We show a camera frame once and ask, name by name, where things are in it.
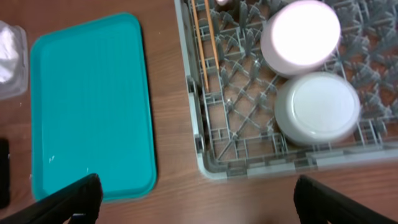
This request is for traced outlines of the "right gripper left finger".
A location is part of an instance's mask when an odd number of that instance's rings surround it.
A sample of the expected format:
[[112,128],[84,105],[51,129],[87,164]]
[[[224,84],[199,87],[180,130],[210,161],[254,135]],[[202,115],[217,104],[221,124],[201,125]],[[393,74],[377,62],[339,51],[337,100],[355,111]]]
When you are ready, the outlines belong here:
[[89,174],[1,223],[95,223],[102,201],[100,178],[98,174]]

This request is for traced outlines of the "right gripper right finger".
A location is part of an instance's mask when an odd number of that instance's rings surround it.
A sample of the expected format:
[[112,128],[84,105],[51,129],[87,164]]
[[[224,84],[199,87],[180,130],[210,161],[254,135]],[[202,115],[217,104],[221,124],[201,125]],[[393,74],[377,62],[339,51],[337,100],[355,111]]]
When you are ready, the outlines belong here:
[[296,182],[294,205],[301,224],[397,224],[306,175]]

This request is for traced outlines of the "grey bowl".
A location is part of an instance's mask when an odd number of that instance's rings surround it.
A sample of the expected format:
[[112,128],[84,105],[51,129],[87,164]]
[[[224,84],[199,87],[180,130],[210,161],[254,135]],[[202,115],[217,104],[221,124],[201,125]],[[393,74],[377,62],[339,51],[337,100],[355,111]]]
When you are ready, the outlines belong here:
[[353,86],[328,72],[286,81],[277,92],[274,116],[285,137],[298,145],[337,142],[352,134],[361,105]]

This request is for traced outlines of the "white napkin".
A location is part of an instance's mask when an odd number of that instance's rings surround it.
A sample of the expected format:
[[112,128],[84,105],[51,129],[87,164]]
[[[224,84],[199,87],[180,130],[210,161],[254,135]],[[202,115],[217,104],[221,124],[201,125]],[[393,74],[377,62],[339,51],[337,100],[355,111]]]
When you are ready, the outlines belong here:
[[19,63],[19,48],[15,33],[9,27],[1,28],[1,83],[13,78]]

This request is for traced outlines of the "wooden chopstick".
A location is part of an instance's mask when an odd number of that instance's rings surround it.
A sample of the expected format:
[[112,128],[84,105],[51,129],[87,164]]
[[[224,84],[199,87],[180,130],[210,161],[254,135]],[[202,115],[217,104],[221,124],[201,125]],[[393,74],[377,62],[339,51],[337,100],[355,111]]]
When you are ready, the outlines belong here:
[[205,63],[205,56],[204,56],[204,51],[203,51],[203,45],[201,41],[201,32],[200,32],[200,27],[198,23],[198,14],[196,10],[196,3],[195,0],[191,0],[191,5],[192,5],[192,12],[193,12],[193,19],[195,23],[195,32],[197,35],[197,42],[198,42],[198,49],[199,49],[199,54],[200,54],[200,62],[201,62],[201,67],[203,70],[203,76],[204,76],[204,81],[205,81],[205,90],[209,90],[209,83],[208,83],[208,73],[206,69],[206,63]]
[[211,17],[210,5],[209,5],[208,0],[204,0],[204,3],[205,3],[206,16],[207,16],[207,21],[208,21],[208,26],[209,26],[209,31],[210,31],[213,55],[214,55],[214,58],[215,58],[215,65],[216,65],[217,72],[219,72],[220,66],[219,66],[218,54],[217,54],[217,49],[216,49],[216,41],[215,41],[215,35],[214,35],[214,29],[213,29],[213,22],[212,22],[212,17]]

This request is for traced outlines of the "white cup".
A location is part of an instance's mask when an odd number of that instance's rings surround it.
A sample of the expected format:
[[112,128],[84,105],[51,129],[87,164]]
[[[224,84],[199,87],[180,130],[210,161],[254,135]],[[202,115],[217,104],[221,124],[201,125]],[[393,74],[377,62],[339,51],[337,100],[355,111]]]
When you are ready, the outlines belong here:
[[219,6],[227,6],[233,2],[233,0],[215,0],[215,1]]

